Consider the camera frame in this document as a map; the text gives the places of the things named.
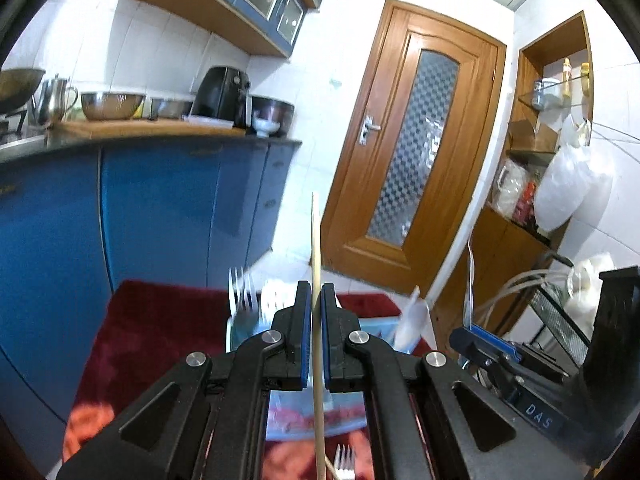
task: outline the metal screw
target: metal screw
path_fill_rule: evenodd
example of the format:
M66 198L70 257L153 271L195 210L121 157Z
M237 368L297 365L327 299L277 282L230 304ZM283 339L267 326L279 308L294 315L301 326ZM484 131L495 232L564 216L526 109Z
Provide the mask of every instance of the metal screw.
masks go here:
M206 360L207 356L202 352L191 352L189 355L187 355L187 364L189 366L202 366L204 364L204 361Z
M274 344L282 339L282 334L277 330L267 330L262 334L262 340L265 343Z
M362 345L369 340L369 334L364 332L364 330L354 330L349 334L349 341L355 343L356 345Z
M436 368L444 366L447 362L447 358L441 352L429 352L426 359L428 364L430 364L431 366L435 366Z

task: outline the wooden stick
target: wooden stick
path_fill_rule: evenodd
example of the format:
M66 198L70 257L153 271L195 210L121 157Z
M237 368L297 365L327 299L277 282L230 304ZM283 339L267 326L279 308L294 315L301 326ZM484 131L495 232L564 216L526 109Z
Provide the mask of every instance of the wooden stick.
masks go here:
M322 396L322 332L320 328L320 209L318 193L311 194L311 292L313 298L313 316L311 327L311 355L314 382L314 437L316 440L316 476L326 479L324 461L324 405Z

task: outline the metal pitcher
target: metal pitcher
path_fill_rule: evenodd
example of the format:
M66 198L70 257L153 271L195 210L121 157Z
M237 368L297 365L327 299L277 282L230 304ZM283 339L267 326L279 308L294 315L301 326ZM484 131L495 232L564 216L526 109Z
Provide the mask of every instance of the metal pitcher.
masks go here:
M56 74L53 79L42 83L37 103L35 97L31 97L33 119L36 124L49 126L58 123L76 104L76 101L78 101L78 89L73 86L67 88L66 85L68 83L69 79L58 77L58 74ZM76 94L74 101L69 106L66 106L67 91L72 91Z

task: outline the bottle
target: bottle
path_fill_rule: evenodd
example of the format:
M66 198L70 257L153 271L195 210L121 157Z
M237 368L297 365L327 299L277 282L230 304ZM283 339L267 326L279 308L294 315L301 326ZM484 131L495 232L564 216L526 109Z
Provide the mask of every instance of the bottle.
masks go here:
M562 97L571 99L571 62L569 58L564 58L564 65L562 66Z
M591 93L591 88L590 88L590 80L589 80L589 72L591 71L591 69L589 68L589 63L583 63L580 66L580 81L582 83L582 94L585 97L589 97L590 93Z

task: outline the door frame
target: door frame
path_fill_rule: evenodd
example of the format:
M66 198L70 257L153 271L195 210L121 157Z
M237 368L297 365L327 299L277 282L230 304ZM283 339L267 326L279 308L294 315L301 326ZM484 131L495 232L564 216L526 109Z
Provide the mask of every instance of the door frame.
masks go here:
M478 38L481 38L482 40L492 44L497 48L494 84L492 86L490 100L487 107L487 114L484 119L484 125L482 127L482 133L478 143L478 151L476 152L476 156L474 157L473 163L468 173L462 200L460 201L460 204L456 209L456 221L453 224L455 225L455 229L450 229L447 231L445 236L446 243L442 244L441 246L445 249L434 251L433 254L434 259L437 259L441 263L436 268L430 269L428 271L428 274L424 277L424 281L419 284L421 296L424 297L427 294L429 287L423 285L433 283L433 280L440 270L442 262L444 262L447 254L449 253L451 244L453 243L460 225L462 224L462 219L471 202L473 191L476 187L476 183L478 182L478 177L480 175L482 164L484 163L484 158L486 155L487 147L489 145L492 131L494 129L495 119L497 115L500 90L502 89L502 78L504 75L507 46L502 42L496 40L495 38L492 38L488 34L485 34L484 32L481 32L480 30L477 30L470 25L467 25L466 23L459 22L458 20L450 18L449 16L440 14L439 12L434 12L433 10L424 9L422 7L406 2L401 2L400 0L385 1L385 5L382 9L382 15L380 16L380 22L378 23L378 30L376 31L376 35L371 46L371 51L369 53L369 59L367 59L367 66L362 77L362 82L360 83L360 89L358 90L358 97L353 107L347 134L342 145L342 151L340 152L338 167L335 171L334 180L331 184L331 189L329 191L329 197L324 210L324 215L322 216L320 225L322 254L325 254L325 240L327 240L329 228L334 221L338 201L340 200L340 195L342 193L342 188L344 185L348 167L353 156L353 150L356 147L356 142L358 140L358 136L360 135L360 124L362 122L362 118L364 117L364 113L366 112L370 90L373 84L374 77L376 75L376 70L378 69L383 45L385 43L386 35L391 24L392 15L394 13L394 10L396 9L407 10L414 14L419 14L421 16L446 23L447 25L453 26Z

